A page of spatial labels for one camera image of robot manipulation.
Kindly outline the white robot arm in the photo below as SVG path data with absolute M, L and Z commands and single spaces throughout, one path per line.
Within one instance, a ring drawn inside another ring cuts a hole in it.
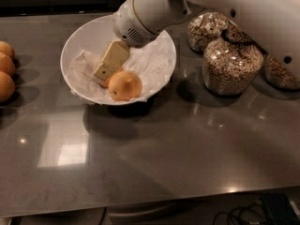
M 143 47 L 167 27 L 208 10 L 225 15 L 300 76 L 300 0 L 127 0 L 112 15 L 112 30 L 127 45 Z

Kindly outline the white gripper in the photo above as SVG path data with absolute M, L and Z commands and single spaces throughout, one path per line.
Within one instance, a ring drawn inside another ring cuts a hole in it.
M 110 42 L 94 64 L 91 79 L 105 83 L 129 59 L 130 47 L 143 47 L 158 35 L 147 29 L 135 9 L 136 0 L 127 0 L 112 15 L 112 30 L 121 40 Z

